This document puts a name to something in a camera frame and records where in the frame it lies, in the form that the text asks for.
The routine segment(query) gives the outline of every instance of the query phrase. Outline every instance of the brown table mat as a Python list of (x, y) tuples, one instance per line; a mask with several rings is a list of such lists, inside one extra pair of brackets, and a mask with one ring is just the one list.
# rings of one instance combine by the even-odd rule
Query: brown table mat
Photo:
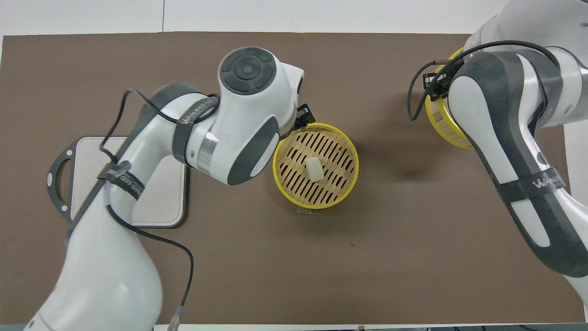
[[(412, 123), (406, 115), (415, 71), (466, 39), (237, 32), (5, 37), (0, 323), (28, 321), (61, 271), (68, 224), (45, 184), (63, 147), (104, 135), (127, 88), (150, 94), (186, 81), (218, 92), (221, 58), (250, 45), (306, 71), (300, 101), (350, 137), (359, 179), (338, 205), (303, 216), (281, 195), (270, 167), (236, 187), (192, 170), (184, 225), (151, 230), (194, 252), (184, 323), (583, 322), (579, 297), (526, 246), (476, 153), (445, 142), (425, 116)], [(128, 133), (139, 106), (129, 103), (115, 134)], [(563, 130), (539, 136), (565, 174)], [(188, 260), (174, 247), (143, 242), (162, 277), (159, 323), (167, 323)]]

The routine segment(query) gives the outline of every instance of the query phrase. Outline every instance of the yellow steamer rim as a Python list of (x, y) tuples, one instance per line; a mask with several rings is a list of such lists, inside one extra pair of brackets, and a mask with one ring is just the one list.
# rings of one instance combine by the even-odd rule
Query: yellow steamer rim
[[(317, 157), (325, 178), (311, 182), (306, 160)], [(341, 130), (325, 123), (309, 124), (291, 133), (273, 154), (273, 178), (280, 192), (294, 204), (322, 209), (340, 203), (358, 180), (355, 146)]]
[[(463, 48), (458, 49), (449, 59), (453, 59), (462, 50)], [(443, 67), (440, 65), (435, 72), (439, 72)], [(431, 125), (433, 125), (433, 128), (435, 128), (441, 137), (457, 147), (467, 150), (473, 149), (472, 143), (470, 143), (466, 135), (457, 126), (451, 115), (449, 115), (449, 107), (447, 106), (446, 99), (439, 98), (433, 103), (431, 102), (431, 97), (427, 96), (425, 99), (425, 108), (427, 109), (427, 116)]]

